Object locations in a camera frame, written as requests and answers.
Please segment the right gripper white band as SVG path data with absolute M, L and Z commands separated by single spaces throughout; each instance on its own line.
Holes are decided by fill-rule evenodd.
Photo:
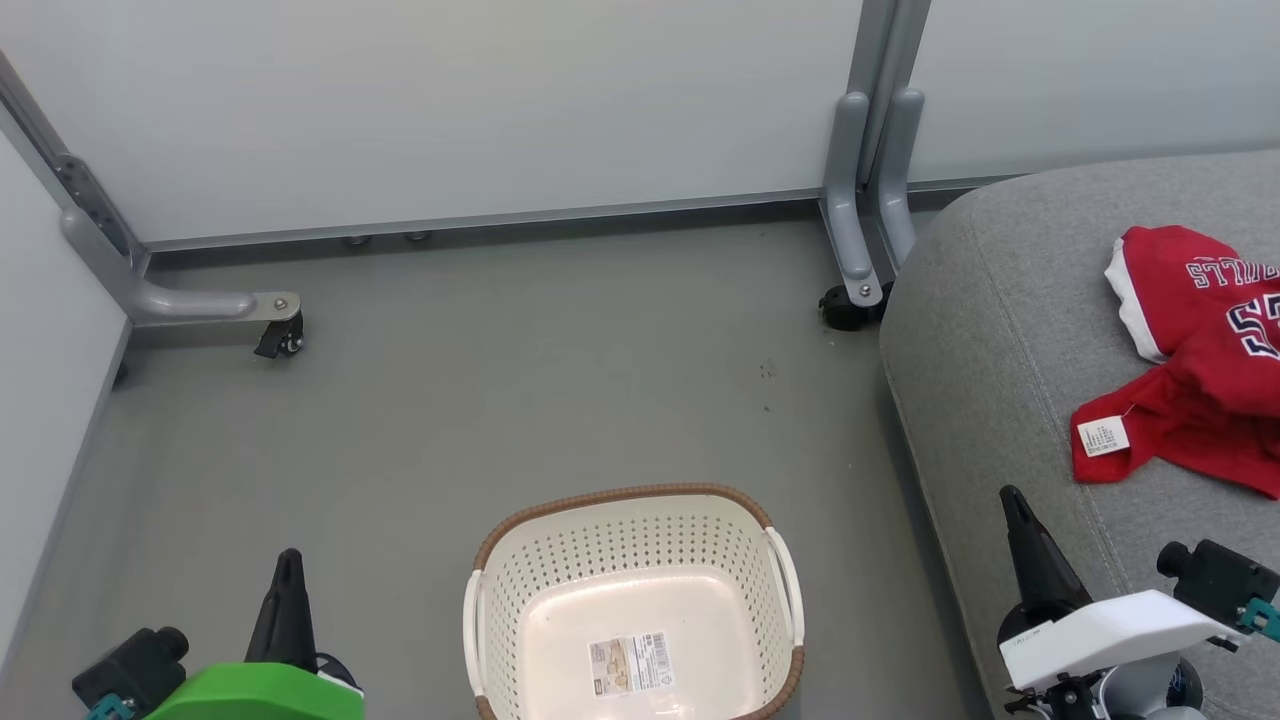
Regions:
M 998 496 L 1020 593 L 1012 615 L 1027 624 L 998 643 L 1014 691 L 1047 691 L 1061 675 L 1085 676 L 1210 641 L 1248 643 L 1243 630 L 1161 591 L 1093 602 L 1024 493 L 1005 486 Z

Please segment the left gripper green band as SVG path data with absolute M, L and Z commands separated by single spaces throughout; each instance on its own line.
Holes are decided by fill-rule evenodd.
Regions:
M 276 557 L 250 638 L 247 664 L 215 664 L 188 678 L 150 719 L 364 719 L 360 691 L 298 667 L 317 666 L 302 553 Z

